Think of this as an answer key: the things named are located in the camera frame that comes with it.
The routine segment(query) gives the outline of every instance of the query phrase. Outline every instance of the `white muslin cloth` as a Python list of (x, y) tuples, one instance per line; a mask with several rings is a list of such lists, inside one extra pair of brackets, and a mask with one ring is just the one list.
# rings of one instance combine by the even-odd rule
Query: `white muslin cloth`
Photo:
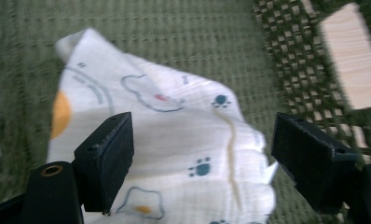
[(265, 223), (275, 206), (262, 133), (215, 81), (126, 54), (89, 28), (58, 41), (65, 62), (48, 161), (108, 117), (131, 112), (135, 154), (111, 216), (86, 223)]

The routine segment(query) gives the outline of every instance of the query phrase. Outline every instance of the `screw hole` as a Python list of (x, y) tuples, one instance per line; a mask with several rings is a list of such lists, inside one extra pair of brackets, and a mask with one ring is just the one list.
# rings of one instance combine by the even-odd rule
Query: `screw hole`
[(62, 171), (63, 167), (61, 165), (52, 165), (41, 171), (42, 176), (52, 176), (57, 175)]
[(345, 149), (342, 149), (342, 148), (336, 148), (335, 152), (340, 153), (340, 154), (345, 154), (346, 153)]

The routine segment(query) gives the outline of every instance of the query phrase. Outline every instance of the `woven texture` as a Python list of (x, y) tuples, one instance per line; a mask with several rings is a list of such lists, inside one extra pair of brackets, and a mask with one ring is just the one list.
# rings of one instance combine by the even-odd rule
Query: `woven texture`
[[(347, 106), (318, 18), (300, 1), (0, 0), (0, 202), (24, 192), (45, 162), (63, 68), (53, 45), (88, 26), (126, 52), (229, 86), (267, 151), (281, 111), (371, 155), (371, 109)], [(368, 148), (357, 147), (352, 125)], [(335, 222), (317, 217), (282, 170), (272, 185), (278, 205), (269, 222)]]

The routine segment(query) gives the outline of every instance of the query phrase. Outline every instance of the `light wood surface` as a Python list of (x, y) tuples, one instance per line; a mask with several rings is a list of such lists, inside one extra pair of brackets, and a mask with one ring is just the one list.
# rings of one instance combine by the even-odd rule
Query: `light wood surface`
[(371, 40), (358, 6), (346, 5), (322, 29), (351, 107), (371, 107)]

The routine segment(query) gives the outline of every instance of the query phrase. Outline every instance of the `black metal bracket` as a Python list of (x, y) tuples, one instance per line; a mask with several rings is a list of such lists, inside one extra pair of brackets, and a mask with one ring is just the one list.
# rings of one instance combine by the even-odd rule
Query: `black metal bracket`
[(371, 223), (371, 164), (357, 169), (353, 149), (303, 119), (278, 113), (271, 154), (316, 212), (337, 214), (346, 203), (354, 223)]
[(103, 122), (75, 151), (30, 176), (25, 194), (0, 204), (0, 223), (83, 223), (87, 212), (110, 212), (133, 157), (131, 113)]

